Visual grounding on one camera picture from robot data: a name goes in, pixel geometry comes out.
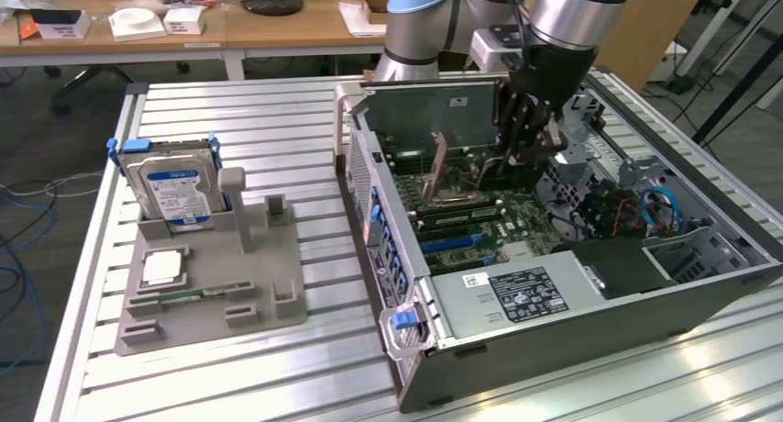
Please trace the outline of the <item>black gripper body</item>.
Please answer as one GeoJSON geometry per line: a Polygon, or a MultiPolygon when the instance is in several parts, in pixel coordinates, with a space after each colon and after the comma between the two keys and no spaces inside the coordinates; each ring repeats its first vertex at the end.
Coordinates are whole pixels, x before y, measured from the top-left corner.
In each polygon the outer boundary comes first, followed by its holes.
{"type": "Polygon", "coordinates": [[[567,50],[555,45],[523,49],[521,64],[509,71],[512,88],[560,109],[576,93],[599,49],[567,50]]]}

